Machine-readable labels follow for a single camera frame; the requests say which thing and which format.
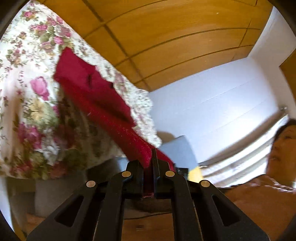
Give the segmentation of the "dark red knit sweater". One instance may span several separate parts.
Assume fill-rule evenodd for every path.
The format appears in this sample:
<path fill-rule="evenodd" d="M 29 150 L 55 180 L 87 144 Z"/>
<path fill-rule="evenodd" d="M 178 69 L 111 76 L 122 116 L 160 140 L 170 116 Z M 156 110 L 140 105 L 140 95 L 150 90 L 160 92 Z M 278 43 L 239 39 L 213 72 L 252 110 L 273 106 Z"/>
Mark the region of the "dark red knit sweater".
<path fill-rule="evenodd" d="M 54 79 L 73 103 L 108 133 L 129 161 L 138 160 L 144 169 L 149 169 L 154 147 L 133 130 L 130 107 L 95 66 L 65 48 Z"/>

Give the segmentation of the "grey upholstered chair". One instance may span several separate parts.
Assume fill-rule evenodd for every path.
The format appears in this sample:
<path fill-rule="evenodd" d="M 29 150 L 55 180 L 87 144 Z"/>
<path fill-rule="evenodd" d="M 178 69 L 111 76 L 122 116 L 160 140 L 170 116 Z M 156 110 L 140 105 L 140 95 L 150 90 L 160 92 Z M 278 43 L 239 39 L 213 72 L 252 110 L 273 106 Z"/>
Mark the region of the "grey upholstered chair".
<path fill-rule="evenodd" d="M 188 168 L 191 171 L 198 166 L 191 145 L 185 136 L 179 136 L 162 144 L 159 150 L 170 158 L 178 168 Z"/>

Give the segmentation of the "person in brown top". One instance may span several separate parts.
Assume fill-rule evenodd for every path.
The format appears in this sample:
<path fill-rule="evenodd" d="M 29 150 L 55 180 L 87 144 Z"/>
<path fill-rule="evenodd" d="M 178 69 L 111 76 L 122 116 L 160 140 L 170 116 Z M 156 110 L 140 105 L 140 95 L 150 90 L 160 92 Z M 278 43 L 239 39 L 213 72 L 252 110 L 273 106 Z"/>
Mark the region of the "person in brown top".
<path fill-rule="evenodd" d="M 295 240 L 295 120 L 281 126 L 273 140 L 266 173 L 233 186 L 225 195 L 270 240 Z"/>

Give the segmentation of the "white window blind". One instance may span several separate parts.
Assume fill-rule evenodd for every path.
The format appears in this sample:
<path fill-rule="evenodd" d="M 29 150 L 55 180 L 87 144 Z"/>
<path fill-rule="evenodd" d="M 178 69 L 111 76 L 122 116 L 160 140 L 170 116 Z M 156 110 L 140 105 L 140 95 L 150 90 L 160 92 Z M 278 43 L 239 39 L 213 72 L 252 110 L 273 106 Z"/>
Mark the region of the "white window blind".
<path fill-rule="evenodd" d="M 217 187 L 230 187 L 264 174 L 274 135 L 288 120 L 287 107 L 283 106 L 275 119 L 244 147 L 200 163 L 203 178 Z"/>

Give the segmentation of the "floral bedspread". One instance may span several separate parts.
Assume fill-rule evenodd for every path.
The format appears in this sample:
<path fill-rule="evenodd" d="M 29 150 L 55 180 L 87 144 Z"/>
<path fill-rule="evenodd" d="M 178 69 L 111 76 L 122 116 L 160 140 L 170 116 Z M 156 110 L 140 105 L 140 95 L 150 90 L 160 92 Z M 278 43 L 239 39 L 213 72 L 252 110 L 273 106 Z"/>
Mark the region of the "floral bedspread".
<path fill-rule="evenodd" d="M 1 174 L 56 179 L 84 171 L 123 152 L 64 95 L 53 78 L 62 51 L 71 48 L 94 65 L 131 109 L 134 130 L 160 147 L 147 91 L 86 43 L 55 12 L 29 1 L 1 38 Z"/>

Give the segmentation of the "wooden wardrobe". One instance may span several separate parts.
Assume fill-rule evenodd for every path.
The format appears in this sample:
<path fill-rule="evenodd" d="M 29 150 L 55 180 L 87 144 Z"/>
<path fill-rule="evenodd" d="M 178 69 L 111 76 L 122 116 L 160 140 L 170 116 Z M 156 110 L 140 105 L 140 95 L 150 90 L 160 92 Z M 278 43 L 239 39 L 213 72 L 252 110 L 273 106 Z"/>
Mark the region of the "wooden wardrobe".
<path fill-rule="evenodd" d="M 140 88 L 153 91 L 248 56 L 269 1 L 44 1 Z"/>

